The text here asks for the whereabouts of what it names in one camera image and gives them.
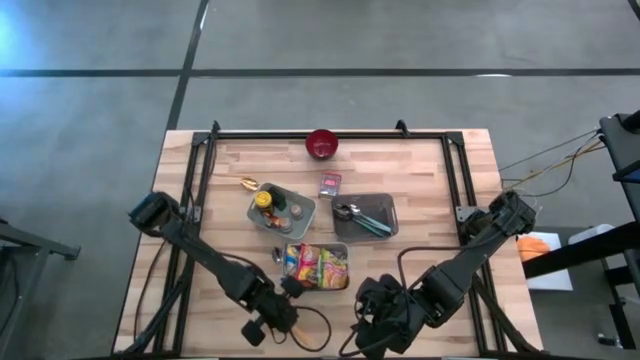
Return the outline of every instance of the packet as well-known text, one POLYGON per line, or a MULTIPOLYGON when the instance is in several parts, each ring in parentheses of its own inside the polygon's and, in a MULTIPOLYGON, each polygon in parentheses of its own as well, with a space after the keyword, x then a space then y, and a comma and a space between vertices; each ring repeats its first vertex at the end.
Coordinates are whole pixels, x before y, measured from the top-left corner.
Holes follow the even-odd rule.
POLYGON ((322 281, 323 289, 344 289, 347 287, 349 273, 347 261, 339 259, 327 249, 322 249, 322 281))
POLYGON ((298 272, 298 258, 300 252, 293 245, 287 245, 287 254, 284 258, 285 272, 287 275, 295 275, 298 272))
POLYGON ((298 279, 306 288, 318 285, 318 262, 320 248, 302 244, 300 246, 300 260, 298 262, 298 279))

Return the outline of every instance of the utensil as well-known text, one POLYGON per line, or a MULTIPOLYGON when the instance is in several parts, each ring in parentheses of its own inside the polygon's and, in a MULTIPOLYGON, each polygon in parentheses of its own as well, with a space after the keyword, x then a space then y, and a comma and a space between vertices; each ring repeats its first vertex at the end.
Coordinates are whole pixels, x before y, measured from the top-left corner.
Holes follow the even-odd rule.
POLYGON ((282 250, 278 247, 274 247, 273 250, 271 250, 271 259, 273 259, 273 262, 276 264, 282 264, 284 259, 282 256, 282 250))
POLYGON ((387 237, 391 235, 391 228, 379 221, 376 221, 366 215, 362 215, 362 211, 354 204, 344 205, 336 204, 333 207, 333 214, 336 218, 344 221, 353 221, 369 232, 379 237, 387 237))
POLYGON ((256 191, 260 187, 260 184, 252 178, 240 179, 240 185, 248 191, 256 191))

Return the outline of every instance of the small bottle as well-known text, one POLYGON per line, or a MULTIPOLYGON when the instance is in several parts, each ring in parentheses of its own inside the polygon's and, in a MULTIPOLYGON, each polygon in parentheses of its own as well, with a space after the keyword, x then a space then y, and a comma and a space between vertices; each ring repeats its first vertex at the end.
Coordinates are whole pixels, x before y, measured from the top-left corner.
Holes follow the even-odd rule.
POLYGON ((259 191, 254 197, 256 207, 260 212, 273 214, 273 200, 271 194, 266 191, 259 191))

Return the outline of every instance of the wooden table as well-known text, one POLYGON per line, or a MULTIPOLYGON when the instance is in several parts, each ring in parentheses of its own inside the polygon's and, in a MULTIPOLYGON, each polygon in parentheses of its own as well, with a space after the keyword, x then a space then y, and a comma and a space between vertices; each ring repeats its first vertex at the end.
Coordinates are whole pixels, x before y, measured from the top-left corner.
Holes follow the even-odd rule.
MULTIPOLYGON (((192 131, 167 133, 154 191, 165 191, 175 198, 182 192, 192 131)), ((487 130, 463 130, 469 165, 479 206, 487 206, 500 193, 500 177, 487 130)), ((333 233, 329 202, 317 198, 320 174, 342 174, 340 192, 390 193, 395 202, 399 233, 388 241, 357 243, 350 246, 351 286, 340 292, 307 292, 295 304, 313 306, 326 314, 333 326, 330 344, 320 354, 299 349, 291 339, 274 344, 270 336, 259 347, 252 347, 240 329, 252 316, 228 300, 216 278, 196 264, 187 318, 183 356, 337 356, 338 349, 356 322, 353 314, 355 293, 366 277, 383 273, 398 276, 396 255, 418 245, 457 245, 443 151, 432 140, 341 140, 338 153, 326 162, 310 159, 302 140, 218 141, 217 159, 210 180, 204 209, 201 237, 217 250, 246 257, 279 283, 280 266, 273 263, 271 250, 285 239, 257 229, 246 216, 252 194, 239 185, 245 176, 260 183, 272 182, 313 198, 316 216, 304 241, 318 243, 337 240, 333 233)), ((462 177, 457 174, 462 190, 462 177)), ((160 240, 142 236, 114 350, 132 342, 136 304, 151 260, 160 240)), ((404 257, 411 283, 431 265, 449 259, 455 252, 414 252, 404 257)), ((157 310, 167 269, 169 251, 164 251, 145 296, 140 326, 157 310)), ((514 241, 507 242, 491 259, 498 300, 515 326, 534 346, 541 348, 531 299, 514 241)), ((489 342, 492 332, 488 312, 483 317, 489 342)), ((316 344, 326 335, 317 315, 301 312, 297 325, 316 344)), ((173 326, 167 328, 172 339, 173 326)), ((347 350, 355 349, 351 344, 347 350)), ((424 327, 404 356, 477 355, 471 312, 465 304, 438 329, 424 327)), ((400 356, 388 352, 387 356, 400 356)))

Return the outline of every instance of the metal tray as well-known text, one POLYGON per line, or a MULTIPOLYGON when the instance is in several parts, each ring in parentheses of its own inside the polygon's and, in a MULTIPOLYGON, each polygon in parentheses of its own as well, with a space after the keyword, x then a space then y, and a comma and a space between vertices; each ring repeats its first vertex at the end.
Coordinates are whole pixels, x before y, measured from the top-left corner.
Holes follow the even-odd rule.
POLYGON ((276 188, 280 191, 287 200, 287 207, 284 210, 278 210, 274 208, 274 215, 280 217, 288 217, 291 219, 292 229, 290 232, 283 232, 279 229, 273 229, 267 227, 264 224, 264 220, 262 217, 262 213, 255 206, 255 202, 251 200, 251 204, 249 205, 249 209, 247 210, 247 217, 254 223, 256 226, 261 227, 267 231, 278 234, 280 236, 286 237, 291 240, 300 240, 307 233, 309 229, 309 225, 311 225, 311 221, 313 220, 313 216, 316 212, 316 203, 312 199, 302 196, 298 193, 294 193, 293 191, 282 188, 278 185, 274 185, 272 183, 264 183, 258 191, 269 191, 271 188, 276 188), (294 219, 291 216, 290 209, 293 204, 298 204, 302 207, 302 218, 294 219))
MULTIPOLYGON (((387 224, 391 228, 391 236, 398 233, 399 226, 393 197, 387 193, 338 195, 331 199, 332 208, 335 204, 355 204, 362 210, 363 215, 387 224)), ((333 229, 339 239, 350 242, 388 239, 388 237, 377 237, 353 221, 338 220, 335 217, 333 229)))

